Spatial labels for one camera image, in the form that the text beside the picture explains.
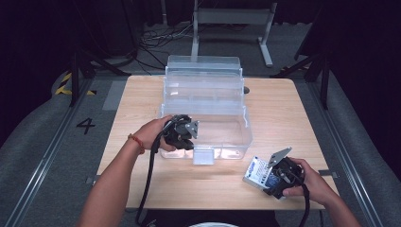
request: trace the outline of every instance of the black cable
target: black cable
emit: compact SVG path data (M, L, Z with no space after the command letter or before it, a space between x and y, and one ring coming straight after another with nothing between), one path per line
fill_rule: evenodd
M145 185L144 195L142 196L141 203L139 204L138 213L136 214L135 221L138 225L141 225L139 218L141 217L142 211L144 209L145 201L147 200L148 191L150 187L151 175L153 172L153 164L154 164L154 155L157 153L158 148L160 147L160 139L162 138L164 131L161 131L157 136L156 139L153 141L150 149L150 157L149 157L149 170L148 170L148 178L147 184Z
M323 219L323 212L322 210L319 210L319 216L321 217L321 227L324 226L324 219Z
M301 219L300 222L300 227L305 226L306 220L309 216L309 211L310 211L310 193L309 193L309 189L307 189L306 184L304 183L304 180L299 178L297 175L293 174L291 171L286 171L286 173L290 174L291 176L293 176L295 178L295 180L301 185L302 189L304 190L304 198L305 198L305 211L304 211L304 215Z
M302 217L300 227L305 226L307 217L309 216L309 209L310 209L310 198L309 198L309 190L307 189L306 184L301 184L302 189L304 190L304 197L305 197L305 212L304 216Z

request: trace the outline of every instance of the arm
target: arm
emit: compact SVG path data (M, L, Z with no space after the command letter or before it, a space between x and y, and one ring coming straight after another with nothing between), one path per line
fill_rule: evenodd
M324 206L334 226L360 226L344 200L333 191L318 172L313 170L303 159L291 158L291 160L303 168L310 199ZM285 189L283 194L286 197L303 196L304 191L301 186L296 186Z
M143 142L145 149L150 149L156 135L169 119L171 116L152 120L134 136ZM165 150L175 149L167 145L163 138L161 147ZM140 151L138 142L133 139L125 142L89 193L77 226L118 226L127 204L133 165Z

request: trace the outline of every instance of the transparent lid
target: transparent lid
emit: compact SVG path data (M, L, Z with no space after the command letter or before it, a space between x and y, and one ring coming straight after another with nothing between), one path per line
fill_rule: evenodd
M241 114L244 80L237 57L170 56L165 114Z

